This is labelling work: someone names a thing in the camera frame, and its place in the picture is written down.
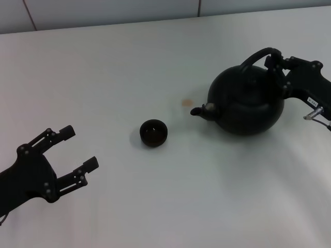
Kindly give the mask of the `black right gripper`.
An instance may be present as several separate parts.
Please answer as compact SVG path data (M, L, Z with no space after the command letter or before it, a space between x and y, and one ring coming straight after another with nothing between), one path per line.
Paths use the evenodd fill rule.
M320 61L270 55L266 57L264 66L275 69L275 81L283 99L300 99L314 110L322 107L322 116L331 120L331 82L321 75L323 64ZM290 70L287 79L283 70Z

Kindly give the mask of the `small dark teacup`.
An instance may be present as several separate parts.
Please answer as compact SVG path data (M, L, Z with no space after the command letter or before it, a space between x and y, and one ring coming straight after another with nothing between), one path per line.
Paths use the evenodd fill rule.
M150 119L140 126L140 138L148 147L161 146L168 137L168 128L164 122L158 119Z

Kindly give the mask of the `black round teapot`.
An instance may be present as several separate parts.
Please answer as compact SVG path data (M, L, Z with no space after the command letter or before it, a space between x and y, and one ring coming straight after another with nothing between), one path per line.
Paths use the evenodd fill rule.
M213 121L235 135L255 135L271 128L283 112L284 99L273 70L255 66L265 56L275 63L282 59L279 50L264 48L240 65L224 70L213 80L207 102L190 114Z

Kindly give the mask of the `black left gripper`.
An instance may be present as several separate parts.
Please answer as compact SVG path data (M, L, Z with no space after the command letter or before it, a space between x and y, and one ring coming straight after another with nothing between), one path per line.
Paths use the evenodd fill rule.
M17 148L14 165L0 173L0 211L12 211L32 198L40 197L54 203L60 197L88 184L85 174L99 167L96 157L85 161L72 172L56 177L43 155L51 147L75 136L68 125L58 133L47 128L32 141Z

